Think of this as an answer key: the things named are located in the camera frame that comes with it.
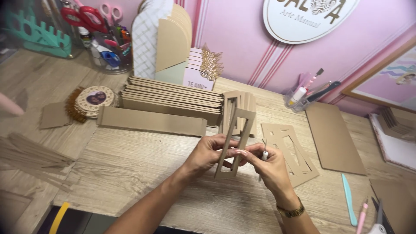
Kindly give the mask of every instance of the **white glue stick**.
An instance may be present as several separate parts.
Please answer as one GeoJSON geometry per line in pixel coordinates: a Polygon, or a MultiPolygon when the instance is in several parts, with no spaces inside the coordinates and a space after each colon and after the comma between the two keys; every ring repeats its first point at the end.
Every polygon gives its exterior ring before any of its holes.
{"type": "Polygon", "coordinates": [[[293,95],[293,97],[289,101],[289,105],[293,105],[299,101],[305,95],[306,89],[304,87],[300,87],[296,93],[293,95]]]}

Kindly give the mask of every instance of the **picture frame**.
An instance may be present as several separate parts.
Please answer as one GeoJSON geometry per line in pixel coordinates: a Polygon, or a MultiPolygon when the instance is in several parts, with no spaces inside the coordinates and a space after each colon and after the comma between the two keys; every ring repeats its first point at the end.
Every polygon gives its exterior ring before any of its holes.
{"type": "Polygon", "coordinates": [[[416,113],[416,37],[364,73],[341,93],[416,113]]]}

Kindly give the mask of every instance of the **wood grain table surface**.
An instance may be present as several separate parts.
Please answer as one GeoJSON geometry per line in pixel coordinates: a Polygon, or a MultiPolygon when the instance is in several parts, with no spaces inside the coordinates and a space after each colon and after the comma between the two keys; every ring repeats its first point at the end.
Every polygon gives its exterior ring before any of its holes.
{"type": "MultiPolygon", "coordinates": [[[[187,158],[199,138],[97,127],[96,120],[39,130],[42,108],[62,102],[78,86],[103,85],[119,91],[127,74],[105,75],[90,67],[87,53],[74,60],[57,59],[20,50],[0,65],[0,92],[26,109],[21,117],[0,112],[1,136],[19,132],[34,141],[78,159],[67,168],[71,192],[38,180],[20,170],[0,171],[0,189],[33,197],[13,228],[13,233],[33,233],[50,205],[69,202],[70,208],[120,216],[159,185],[187,158]]],[[[257,136],[261,123],[293,125],[300,144],[309,153],[320,176],[295,188],[297,195],[322,234],[355,233],[351,226],[341,173],[320,166],[309,123],[304,112],[284,107],[283,96],[235,81],[218,78],[216,92],[240,90],[257,99],[257,136]]],[[[345,174],[352,191],[354,212],[367,196],[374,196],[369,179],[404,182],[416,197],[416,174],[386,164],[368,119],[342,112],[351,137],[367,170],[366,176],[345,174]]],[[[207,128],[214,135],[218,128],[207,128]]],[[[282,233],[280,215],[272,194],[258,183],[254,168],[246,164],[237,177],[214,180],[215,166],[196,179],[172,206],[161,225],[198,233],[282,233]]],[[[376,216],[370,203],[363,233],[376,216]]]]}

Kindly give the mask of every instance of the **logo sign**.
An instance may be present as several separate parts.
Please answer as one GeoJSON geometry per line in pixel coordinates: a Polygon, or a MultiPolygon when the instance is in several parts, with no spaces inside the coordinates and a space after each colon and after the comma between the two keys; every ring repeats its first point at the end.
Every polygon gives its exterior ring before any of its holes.
{"type": "Polygon", "coordinates": [[[265,0],[263,20],[279,41],[301,44],[325,36],[340,25],[359,0],[265,0]]]}

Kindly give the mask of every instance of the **hand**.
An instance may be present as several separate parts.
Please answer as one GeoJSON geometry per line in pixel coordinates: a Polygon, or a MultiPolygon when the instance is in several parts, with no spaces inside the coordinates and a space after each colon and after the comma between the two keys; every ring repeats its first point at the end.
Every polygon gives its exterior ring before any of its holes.
{"type": "Polygon", "coordinates": [[[290,183],[283,153],[273,147],[266,147],[269,153],[267,160],[262,161],[264,144],[256,143],[246,146],[245,150],[235,149],[229,154],[240,154],[243,158],[240,165],[246,162],[252,164],[256,172],[262,177],[266,187],[275,196],[277,206],[293,210],[300,206],[299,200],[290,183]]]}
{"type": "MultiPolygon", "coordinates": [[[[211,137],[204,136],[199,140],[198,144],[195,146],[195,149],[188,156],[186,161],[183,163],[182,167],[184,170],[189,173],[191,176],[200,177],[210,168],[212,168],[215,163],[218,162],[221,155],[221,150],[225,144],[226,136],[224,134],[217,134],[211,137]]],[[[237,147],[238,141],[230,140],[228,147],[237,147]]],[[[227,151],[225,158],[236,157],[237,154],[230,155],[227,151]]],[[[223,166],[231,168],[231,163],[224,161],[223,166]]]]}

